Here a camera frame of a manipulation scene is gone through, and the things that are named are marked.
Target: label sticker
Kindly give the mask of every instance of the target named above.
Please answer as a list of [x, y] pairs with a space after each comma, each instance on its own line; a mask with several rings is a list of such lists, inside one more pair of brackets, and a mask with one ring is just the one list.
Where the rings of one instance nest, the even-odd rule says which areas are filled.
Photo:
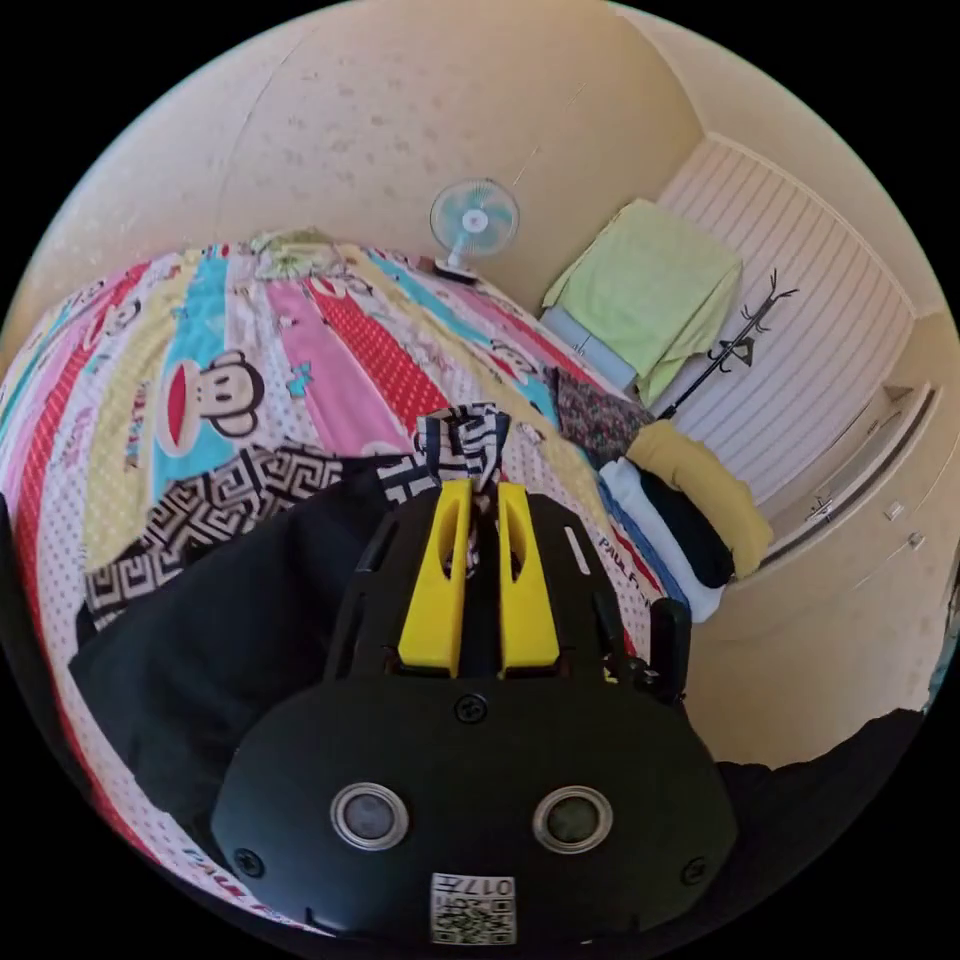
[[516, 886], [513, 877], [433, 874], [430, 932], [434, 943], [463, 946], [516, 943]]

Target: black folded cloth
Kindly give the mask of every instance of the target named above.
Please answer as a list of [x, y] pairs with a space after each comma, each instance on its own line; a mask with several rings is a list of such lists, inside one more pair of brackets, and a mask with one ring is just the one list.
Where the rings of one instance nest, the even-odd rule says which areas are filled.
[[640, 486], [680, 546], [693, 575], [711, 589], [733, 576], [733, 554], [682, 490], [674, 490], [655, 473], [640, 470]]
[[247, 731], [321, 679], [347, 585], [388, 510], [371, 464], [200, 556], [70, 662], [140, 788], [195, 838]]

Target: blue cloth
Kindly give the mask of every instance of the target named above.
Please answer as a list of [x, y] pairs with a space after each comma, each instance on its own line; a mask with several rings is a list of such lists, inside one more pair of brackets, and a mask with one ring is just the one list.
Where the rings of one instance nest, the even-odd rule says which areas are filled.
[[673, 578], [673, 574], [667, 569], [667, 565], [660, 559], [660, 554], [653, 549], [650, 541], [640, 532], [640, 528], [633, 522], [630, 515], [613, 498], [613, 494], [610, 493], [610, 489], [600, 476], [597, 477], [597, 489], [600, 491], [600, 499], [603, 501], [604, 509], [626, 531], [627, 536], [633, 541], [644, 561], [663, 584], [667, 596], [678, 600], [689, 610], [690, 601], [687, 600], [686, 595], [680, 589], [680, 585]]

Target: black and white patterned fabric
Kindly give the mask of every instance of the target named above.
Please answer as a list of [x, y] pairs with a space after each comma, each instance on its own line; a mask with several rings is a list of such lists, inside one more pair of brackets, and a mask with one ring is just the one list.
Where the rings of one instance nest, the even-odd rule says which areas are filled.
[[102, 630], [134, 600], [181, 573], [198, 552], [248, 533], [340, 480], [343, 463], [309, 444], [251, 446], [209, 473], [172, 484], [140, 539], [85, 578], [87, 609]]
[[[223, 466], [171, 485], [154, 505], [140, 538], [86, 575], [86, 607], [96, 631], [135, 600], [180, 574], [199, 554], [337, 483], [348, 464], [376, 472], [387, 500], [405, 503], [445, 480], [469, 477], [477, 504], [500, 477], [510, 418], [490, 403], [440, 410], [417, 421], [412, 455], [344, 461], [309, 444], [276, 450], [251, 446]], [[468, 568], [476, 566], [471, 532]]]
[[478, 505], [500, 479], [510, 417], [493, 403], [471, 403], [417, 419], [414, 453], [378, 471], [387, 497], [404, 503], [445, 480], [473, 481]]

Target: coat rack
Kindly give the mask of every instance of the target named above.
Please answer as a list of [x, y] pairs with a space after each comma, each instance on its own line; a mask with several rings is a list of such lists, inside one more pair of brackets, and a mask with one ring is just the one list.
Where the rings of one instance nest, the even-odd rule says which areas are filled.
[[756, 338], [751, 336], [751, 334], [756, 332], [757, 336], [759, 336], [761, 333], [766, 333], [770, 330], [770, 327], [764, 327], [760, 321], [766, 317], [778, 300], [782, 300], [784, 297], [792, 297], [796, 292], [797, 288], [785, 290], [783, 293], [777, 293], [777, 271], [776, 268], [774, 268], [773, 273], [770, 275], [770, 293], [767, 295], [767, 299], [757, 308], [757, 312], [751, 314], [747, 310], [746, 305], [741, 307], [740, 315], [747, 321], [746, 325], [732, 340], [721, 340], [717, 344], [717, 348], [720, 351], [718, 356], [713, 356], [713, 350], [707, 352], [708, 359], [713, 362], [657, 419], [672, 420], [680, 408], [680, 405], [687, 400], [714, 370], [719, 369], [721, 373], [729, 373], [730, 367], [723, 365], [729, 357], [736, 357], [737, 360], [745, 363], [748, 367], [753, 366], [753, 344]]

